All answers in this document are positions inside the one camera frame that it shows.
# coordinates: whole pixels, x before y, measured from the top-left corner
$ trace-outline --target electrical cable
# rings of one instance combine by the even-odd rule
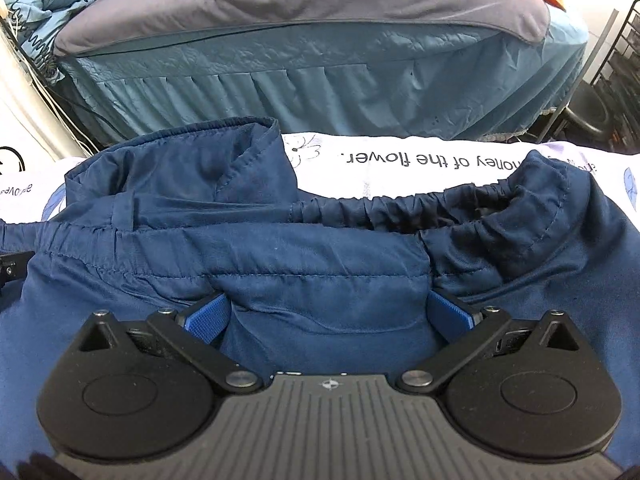
[[[87,136],[87,134],[85,134],[80,128],[78,128],[78,126],[76,126],[76,124],[71,120],[71,118],[69,118],[69,116],[66,114],[66,112],[62,109],[62,107],[48,94],[47,89],[44,88],[44,86],[42,85],[42,83],[38,80],[37,75],[35,75],[33,73],[33,69],[31,67],[29,67],[30,70],[30,74],[31,74],[31,78],[33,79],[34,83],[36,84],[38,90],[40,90],[40,93],[42,94],[42,97],[47,101],[47,103],[49,104],[49,106],[52,108],[53,113],[55,113],[56,117],[62,121],[62,117],[60,117],[59,113],[62,113],[62,115],[64,116],[64,118],[67,120],[67,122],[69,124],[71,124],[73,126],[73,128],[78,132],[78,134],[81,137],[84,137],[85,140],[87,140],[89,142],[89,144],[91,145],[91,147],[95,150],[94,152],[90,152],[90,155],[93,155],[94,153],[98,153],[100,151],[100,149],[98,149],[98,147],[94,144],[94,142]],[[78,142],[78,144],[80,145],[80,147],[82,148],[81,143],[76,139],[76,142]]]
[[[15,48],[18,50],[18,52],[20,52],[20,54],[22,54],[22,56],[24,57],[25,62],[30,66],[30,68],[33,70],[33,72],[36,74],[36,78],[38,79],[38,82],[41,83],[41,85],[44,87],[44,89],[47,92],[50,92],[51,94],[53,94],[55,97],[57,97],[60,100],[63,100],[65,102],[67,102],[69,105],[71,105],[72,107],[78,107],[81,108],[82,110],[84,110],[85,112],[95,116],[96,118],[98,118],[99,120],[101,120],[104,124],[106,124],[108,127],[110,127],[111,130],[113,130],[114,132],[117,132],[118,129],[113,125],[113,123],[111,123],[110,120],[108,120],[106,117],[104,117],[103,115],[99,114],[98,112],[95,112],[94,110],[91,110],[91,108],[88,108],[87,106],[84,106],[80,103],[77,103],[75,101],[73,101],[72,99],[69,99],[65,96],[60,95],[58,92],[56,92],[51,84],[49,83],[49,81],[47,80],[46,75],[43,73],[43,71],[39,68],[39,66],[36,65],[36,63],[34,62],[33,59],[31,59],[31,57],[25,52],[25,50],[23,49],[22,45],[19,43],[18,40],[18,33],[20,32],[21,28],[24,28],[24,24],[20,24],[20,19],[24,19],[22,16],[22,13],[20,12],[19,9],[15,8],[15,2],[12,3],[9,6],[9,19],[7,20],[7,22],[9,23],[9,25],[7,25],[7,23],[5,23],[4,20],[0,20],[0,25],[2,26],[2,28],[4,28],[4,30],[7,32],[7,35],[9,36],[10,40],[12,41],[12,43],[14,44]],[[16,21],[16,29],[15,31],[10,27],[11,24],[11,19],[14,19]],[[32,34],[30,36],[30,38],[27,40],[38,40],[37,35]],[[55,67],[54,61],[52,59],[52,56],[50,56],[50,63],[52,64],[53,67]]]

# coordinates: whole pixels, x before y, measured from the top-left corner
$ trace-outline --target stitching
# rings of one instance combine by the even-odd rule
[[[556,221],[558,220],[560,212],[562,211],[562,207],[564,206],[564,203],[566,202],[567,196],[569,195],[569,190],[571,188],[571,181],[569,181],[569,179],[566,177],[566,172],[567,172],[567,167],[563,166],[561,172],[559,173],[559,175],[560,175],[560,177],[562,177],[562,180],[563,180],[563,182],[565,184],[565,187],[564,187],[564,193],[562,194],[562,198],[560,199],[560,203],[558,204],[558,209],[556,210],[556,214],[551,219],[551,222],[546,227],[544,232],[542,234],[540,234],[540,236],[538,236],[538,238],[533,240],[532,243],[529,246],[527,246],[524,249],[522,249],[522,250],[518,251],[517,253],[515,253],[513,255],[514,258],[516,258],[518,256],[522,256],[524,253],[527,253],[528,251],[532,250],[534,245],[536,245],[537,243],[541,242],[545,237],[549,236],[549,234],[548,234],[549,229],[551,229],[552,225],[555,224]],[[436,274],[435,277],[436,278],[446,278],[448,276],[463,276],[464,274],[473,274],[475,272],[481,272],[482,270],[489,270],[492,267],[493,266],[491,266],[491,265],[487,265],[487,266],[481,267],[480,269],[475,269],[475,270],[463,270],[462,272],[449,272],[447,274]]]
[[[298,25],[315,25],[316,23],[329,23],[329,24],[335,24],[335,23],[345,23],[344,20],[335,18],[335,19],[324,19],[318,22],[318,20],[290,20],[288,22],[267,22],[267,23],[259,23],[257,24],[259,26],[259,28],[249,28],[249,29],[245,29],[245,30],[238,30],[233,31],[233,32],[228,32],[228,33],[223,33],[223,34],[215,34],[212,36],[203,36],[202,38],[194,38],[192,40],[185,40],[185,41],[177,41],[176,43],[168,43],[166,45],[161,45],[161,46],[155,46],[155,47],[146,47],[146,48],[137,48],[135,50],[126,50],[126,51],[115,51],[115,52],[101,52],[101,50],[105,50],[108,48],[113,48],[113,47],[117,47],[119,45],[122,44],[126,44],[129,42],[133,42],[133,41],[140,41],[140,40],[148,40],[148,39],[152,39],[154,40],[155,38],[166,38],[168,36],[172,36],[175,33],[174,32],[169,32],[169,33],[159,33],[159,34],[152,34],[151,36],[136,36],[135,38],[127,38],[126,40],[118,40],[118,41],[114,41],[113,43],[110,43],[108,45],[105,45],[104,47],[100,47],[100,48],[86,48],[84,50],[80,50],[79,52],[62,52],[62,56],[60,57],[61,60],[69,60],[70,58],[72,60],[78,60],[78,59],[82,59],[85,57],[98,57],[98,56],[112,56],[113,54],[122,54],[123,52],[148,52],[149,50],[159,50],[162,48],[171,48],[174,46],[177,47],[182,47],[183,45],[188,45],[191,43],[198,43],[198,42],[202,42],[202,41],[209,41],[209,40],[215,40],[217,38],[226,38],[229,36],[234,36],[234,35],[238,35],[238,34],[249,34],[252,32],[261,32],[264,30],[275,30],[278,28],[285,28],[285,27],[295,27]],[[383,25],[409,25],[409,26],[417,26],[417,27],[421,27],[423,25],[434,25],[436,27],[447,27],[447,25],[461,25],[463,27],[478,27],[479,24],[477,22],[465,22],[463,20],[460,20],[459,22],[450,22],[450,23],[442,23],[442,22],[416,22],[416,21],[407,21],[407,20],[402,20],[402,21],[398,21],[398,20],[368,20],[365,18],[359,19],[359,20],[349,20],[347,23],[353,24],[353,23],[365,23],[366,25],[370,25],[371,23],[376,24],[376,23],[382,23]],[[251,27],[251,25],[241,25],[240,27]],[[196,30],[186,30],[184,32],[186,32],[187,34],[191,33],[191,34],[201,34],[203,32],[213,32],[214,30],[224,30],[225,28],[229,29],[229,28],[233,28],[233,27],[206,27],[206,28],[198,28]],[[506,32],[508,34],[512,34],[511,31],[506,30],[506,28],[504,30],[502,30],[499,27],[496,27],[495,30],[498,30],[499,32]],[[468,36],[476,41],[481,41],[478,39],[478,34],[474,31],[473,33],[471,33],[471,31],[459,31],[456,33],[457,36]],[[442,39],[442,34],[439,34],[437,36],[435,36],[436,38],[439,38],[440,40]]]
[[[226,186],[231,184],[233,180],[236,179],[241,174],[242,170],[247,170],[250,167],[252,167],[252,165],[254,165],[256,162],[258,162],[261,156],[264,155],[265,150],[269,146],[271,146],[275,141],[276,139],[273,139],[269,144],[267,144],[263,148],[258,148],[257,145],[250,146],[247,150],[245,150],[245,152],[242,155],[236,158],[236,160],[233,161],[229,169],[225,171],[224,175],[220,177],[220,180],[223,180],[224,178],[226,178],[226,182],[222,186],[216,189],[216,194],[220,193],[223,189],[225,189]],[[253,153],[249,153],[249,151],[252,148],[254,148],[255,151]]]
[[[295,274],[293,272],[203,272],[194,276],[163,276],[162,274],[145,274],[132,272],[130,270],[112,269],[109,267],[101,267],[82,261],[76,256],[70,256],[69,254],[56,253],[53,251],[39,250],[38,254],[49,254],[50,256],[57,256],[63,258],[69,258],[80,262],[84,266],[91,267],[92,269],[101,272],[116,272],[118,274],[124,274],[127,276],[135,276],[137,278],[162,278],[166,280],[195,280],[197,278],[210,278],[213,276],[273,276],[273,277],[292,277],[292,278],[420,278],[422,276],[428,276],[428,274]]]
[[[230,128],[233,128],[233,127],[234,126],[222,126],[220,129],[217,129],[217,130],[209,128],[207,130],[197,130],[196,132],[184,132],[182,134],[171,134],[171,135],[159,137],[158,139],[148,140],[147,142],[142,142],[141,144],[136,144],[135,146],[127,146],[127,145],[119,146],[115,150],[112,150],[110,152],[105,152],[104,155],[109,155],[110,153],[117,153],[120,150],[135,149],[135,148],[145,148],[147,146],[153,147],[154,145],[156,145],[156,147],[159,147],[159,146],[162,146],[163,144],[166,144],[166,143],[170,142],[171,140],[176,140],[176,139],[191,140],[191,137],[193,137],[193,138],[196,138],[196,137],[202,138],[203,134],[216,136],[217,134],[223,133],[224,130],[230,129]]]

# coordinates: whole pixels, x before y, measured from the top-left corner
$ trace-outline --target mattress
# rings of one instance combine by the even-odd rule
[[[50,1],[8,3],[103,144],[247,115],[286,132],[509,136],[564,97],[588,38],[542,0]]]
[[[143,38],[58,61],[60,92],[105,144],[229,116],[284,132],[479,139],[529,128],[565,97],[588,31],[548,8],[543,40],[468,25],[305,23]]]

